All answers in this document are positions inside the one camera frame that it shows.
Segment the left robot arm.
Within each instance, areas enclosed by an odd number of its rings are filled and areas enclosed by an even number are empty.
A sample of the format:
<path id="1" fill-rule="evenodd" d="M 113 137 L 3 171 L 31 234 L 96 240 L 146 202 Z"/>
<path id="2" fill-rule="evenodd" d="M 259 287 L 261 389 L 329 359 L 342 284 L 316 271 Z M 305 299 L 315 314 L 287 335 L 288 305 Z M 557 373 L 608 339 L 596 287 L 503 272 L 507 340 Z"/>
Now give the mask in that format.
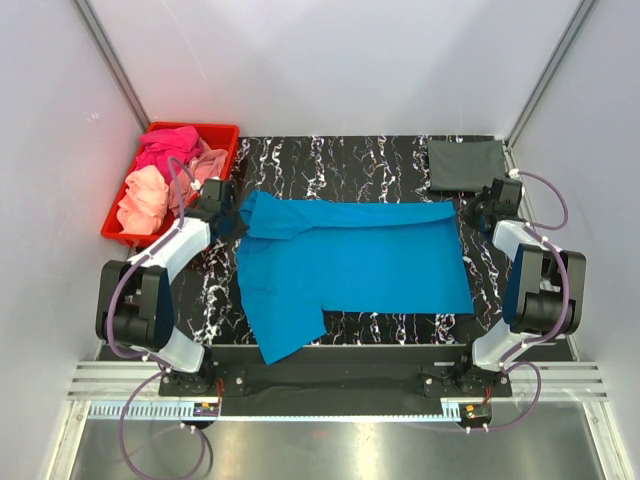
<path id="1" fill-rule="evenodd" d="M 171 227 L 153 244 L 125 261 L 111 260 L 101 271 L 95 329 L 120 359 L 146 358 L 181 373 L 181 384 L 196 396 L 215 386 L 205 365 L 206 349 L 176 326 L 172 283 L 192 259 L 217 242 L 235 241 L 246 231 L 234 183 L 204 182 Z"/>

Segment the blue t shirt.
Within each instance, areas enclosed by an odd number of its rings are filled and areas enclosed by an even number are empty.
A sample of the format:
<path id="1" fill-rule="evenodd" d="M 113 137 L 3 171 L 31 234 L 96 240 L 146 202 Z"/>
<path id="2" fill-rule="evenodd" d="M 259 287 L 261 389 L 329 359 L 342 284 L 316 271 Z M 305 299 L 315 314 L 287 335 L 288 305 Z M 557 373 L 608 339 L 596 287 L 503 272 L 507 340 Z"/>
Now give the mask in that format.
<path id="1" fill-rule="evenodd" d="M 240 208 L 241 303 L 272 365 L 327 332 L 327 312 L 471 314 L 450 202 L 335 203 L 254 191 Z"/>

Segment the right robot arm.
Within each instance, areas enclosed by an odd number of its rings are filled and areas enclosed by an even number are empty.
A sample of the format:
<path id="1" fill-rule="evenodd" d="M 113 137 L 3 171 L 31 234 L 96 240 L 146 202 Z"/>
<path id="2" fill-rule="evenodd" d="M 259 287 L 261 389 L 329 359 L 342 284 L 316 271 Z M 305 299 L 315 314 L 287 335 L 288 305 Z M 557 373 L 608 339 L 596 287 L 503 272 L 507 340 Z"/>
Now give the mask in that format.
<path id="1" fill-rule="evenodd" d="M 560 224 L 543 225 L 519 217 L 523 176 L 545 184 L 556 194 L 563 211 Z M 490 379 L 505 375 L 510 362 L 533 345 L 578 329 L 587 258 L 556 246 L 540 233 L 542 229 L 564 228 L 569 214 L 559 190 L 536 174 L 512 169 L 494 179 L 463 209 L 462 218 L 511 261 L 502 319 L 474 340 L 470 352 L 455 366 L 455 387 L 472 397 L 486 389 Z"/>

